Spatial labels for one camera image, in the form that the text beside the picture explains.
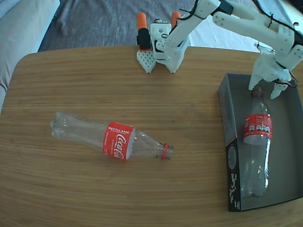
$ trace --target clear plastic bottle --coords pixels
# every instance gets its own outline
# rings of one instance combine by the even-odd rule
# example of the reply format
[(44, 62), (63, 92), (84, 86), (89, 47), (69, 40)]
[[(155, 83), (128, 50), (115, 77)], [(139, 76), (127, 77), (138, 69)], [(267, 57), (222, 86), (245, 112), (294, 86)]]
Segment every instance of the clear plastic bottle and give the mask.
[(72, 113), (57, 112), (51, 128), (55, 138), (75, 141), (116, 158), (171, 159), (173, 153), (173, 147), (155, 141), (132, 126), (97, 122)]
[(242, 197), (263, 196), (268, 187), (268, 156), (272, 139), (272, 119), (260, 88), (251, 92), (252, 108), (244, 121), (244, 142), (249, 144), (241, 172)]

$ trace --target bottle label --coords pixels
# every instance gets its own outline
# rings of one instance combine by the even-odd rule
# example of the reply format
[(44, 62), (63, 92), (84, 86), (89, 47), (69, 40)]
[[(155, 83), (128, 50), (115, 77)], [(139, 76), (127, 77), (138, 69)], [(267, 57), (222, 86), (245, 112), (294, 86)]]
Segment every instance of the bottle label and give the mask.
[(251, 114), (244, 120), (244, 137), (264, 135), (273, 137), (272, 119), (266, 114)]
[(116, 122), (109, 123), (103, 139), (103, 153), (120, 159), (128, 159), (134, 142), (134, 140), (130, 141), (133, 130), (132, 126)]

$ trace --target coca-cola bottle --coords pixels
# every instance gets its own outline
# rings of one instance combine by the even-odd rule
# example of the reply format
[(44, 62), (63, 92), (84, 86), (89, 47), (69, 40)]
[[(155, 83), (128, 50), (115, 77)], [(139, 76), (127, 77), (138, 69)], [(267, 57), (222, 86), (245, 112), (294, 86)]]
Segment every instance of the coca-cola bottle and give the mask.
[(244, 121), (244, 142), (249, 144), (241, 171), (241, 195), (263, 196), (268, 187), (268, 155), (272, 139), (272, 118), (260, 88), (251, 92), (251, 112)]
[(158, 157), (171, 159), (173, 147), (162, 144), (136, 130), (116, 122), (97, 122), (72, 113), (57, 112), (51, 122), (55, 138), (82, 143), (108, 156), (120, 159)]

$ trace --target gray box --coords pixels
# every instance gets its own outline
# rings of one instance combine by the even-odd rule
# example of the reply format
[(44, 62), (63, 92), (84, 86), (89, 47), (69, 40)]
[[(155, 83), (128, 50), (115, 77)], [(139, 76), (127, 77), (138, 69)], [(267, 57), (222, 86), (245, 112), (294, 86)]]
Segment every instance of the gray box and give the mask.
[(270, 99), (273, 83), (261, 81), (264, 101), (273, 119), (266, 195), (241, 197), (245, 150), (244, 118), (251, 110), (250, 75), (226, 74), (219, 87), (228, 169), (229, 211), (267, 207), (303, 197), (303, 108), (297, 88)]

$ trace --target wooden table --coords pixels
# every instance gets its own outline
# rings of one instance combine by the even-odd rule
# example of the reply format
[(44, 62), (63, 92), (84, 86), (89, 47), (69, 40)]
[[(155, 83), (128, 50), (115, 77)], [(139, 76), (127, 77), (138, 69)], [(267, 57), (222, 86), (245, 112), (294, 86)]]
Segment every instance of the wooden table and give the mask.
[[(0, 117), (0, 226), (302, 226), (302, 199), (228, 212), (217, 90), (258, 54), (188, 48), (176, 74), (145, 74), (136, 51), (41, 52), (18, 64)], [(302, 65), (295, 74), (303, 81)], [(173, 145), (173, 158), (124, 162), (54, 139), (56, 111), (135, 125)]]

